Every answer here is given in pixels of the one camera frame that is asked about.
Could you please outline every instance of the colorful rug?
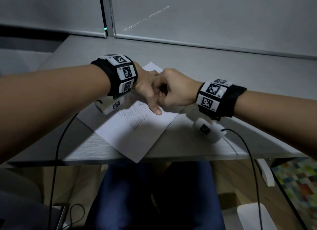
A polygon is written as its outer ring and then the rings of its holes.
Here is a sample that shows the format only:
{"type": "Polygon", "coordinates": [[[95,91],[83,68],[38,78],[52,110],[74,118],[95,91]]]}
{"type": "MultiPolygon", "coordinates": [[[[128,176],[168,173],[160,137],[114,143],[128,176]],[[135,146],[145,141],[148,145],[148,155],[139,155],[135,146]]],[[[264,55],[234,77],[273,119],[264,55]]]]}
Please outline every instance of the colorful rug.
{"type": "Polygon", "coordinates": [[[272,171],[306,227],[317,230],[317,162],[301,157],[272,171]]]}

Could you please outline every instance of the forearm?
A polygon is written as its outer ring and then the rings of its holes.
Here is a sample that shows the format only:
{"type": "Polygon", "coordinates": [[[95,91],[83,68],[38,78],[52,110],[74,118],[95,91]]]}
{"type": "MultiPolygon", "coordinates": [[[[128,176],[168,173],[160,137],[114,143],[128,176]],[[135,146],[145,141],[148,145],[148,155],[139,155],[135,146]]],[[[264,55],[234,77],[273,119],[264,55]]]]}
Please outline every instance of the forearm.
{"type": "Polygon", "coordinates": [[[0,162],[107,95],[109,90],[108,76],[95,65],[0,78],[0,162]]]}
{"type": "Polygon", "coordinates": [[[317,101],[246,91],[234,116],[317,158],[317,101]]]}

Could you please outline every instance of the fingernail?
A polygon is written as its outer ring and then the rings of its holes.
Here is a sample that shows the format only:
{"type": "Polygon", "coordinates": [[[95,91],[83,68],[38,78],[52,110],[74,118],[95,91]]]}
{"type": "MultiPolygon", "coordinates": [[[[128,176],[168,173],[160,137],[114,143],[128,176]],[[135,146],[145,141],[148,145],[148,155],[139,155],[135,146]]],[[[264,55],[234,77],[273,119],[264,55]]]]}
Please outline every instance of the fingernail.
{"type": "Polygon", "coordinates": [[[161,109],[158,109],[158,110],[156,111],[156,114],[157,114],[157,115],[161,115],[161,114],[162,114],[161,109]]]}

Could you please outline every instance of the hand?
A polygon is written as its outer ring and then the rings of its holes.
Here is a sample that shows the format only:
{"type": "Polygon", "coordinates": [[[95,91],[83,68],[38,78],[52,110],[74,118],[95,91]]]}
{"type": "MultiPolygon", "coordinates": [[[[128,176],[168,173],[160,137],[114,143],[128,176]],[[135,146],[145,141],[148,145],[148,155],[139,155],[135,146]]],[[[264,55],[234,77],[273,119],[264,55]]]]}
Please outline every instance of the hand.
{"type": "Polygon", "coordinates": [[[156,102],[165,106],[193,104],[201,85],[202,82],[193,80],[176,69],[166,68],[154,82],[156,102]]]}
{"type": "Polygon", "coordinates": [[[158,78],[159,73],[154,71],[146,71],[142,69],[142,67],[137,63],[134,62],[134,65],[138,72],[138,79],[137,82],[133,84],[133,88],[138,92],[140,95],[143,95],[147,100],[147,104],[151,111],[153,111],[156,115],[161,115],[162,110],[155,102],[154,91],[152,85],[156,78],[158,78]]]}

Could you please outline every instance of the jeans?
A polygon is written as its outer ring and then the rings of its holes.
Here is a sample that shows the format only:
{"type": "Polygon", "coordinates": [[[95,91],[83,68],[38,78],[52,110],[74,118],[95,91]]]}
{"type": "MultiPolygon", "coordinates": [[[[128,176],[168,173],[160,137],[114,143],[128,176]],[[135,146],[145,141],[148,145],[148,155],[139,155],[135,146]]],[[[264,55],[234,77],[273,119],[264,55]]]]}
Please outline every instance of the jeans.
{"type": "Polygon", "coordinates": [[[225,229],[208,161],[173,162],[160,177],[149,163],[109,165],[85,227],[225,229]]]}

